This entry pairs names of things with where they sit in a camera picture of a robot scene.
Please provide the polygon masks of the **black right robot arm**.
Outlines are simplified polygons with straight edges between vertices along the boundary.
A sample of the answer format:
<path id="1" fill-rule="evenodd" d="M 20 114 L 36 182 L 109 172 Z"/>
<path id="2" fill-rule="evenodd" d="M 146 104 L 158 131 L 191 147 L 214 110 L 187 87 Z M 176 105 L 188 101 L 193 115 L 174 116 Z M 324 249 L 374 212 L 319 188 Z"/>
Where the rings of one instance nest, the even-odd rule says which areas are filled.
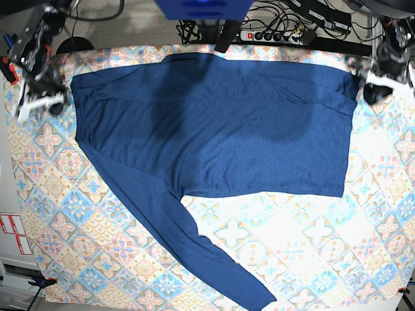
<path id="1" fill-rule="evenodd" d="M 21 69 L 19 101 L 12 113 L 23 122 L 31 111 L 44 109 L 53 115 L 62 112 L 67 88 L 63 76 L 50 66 L 53 37 L 64 28 L 72 1 L 51 1 L 35 7 L 23 32 L 11 49 L 10 62 Z"/>

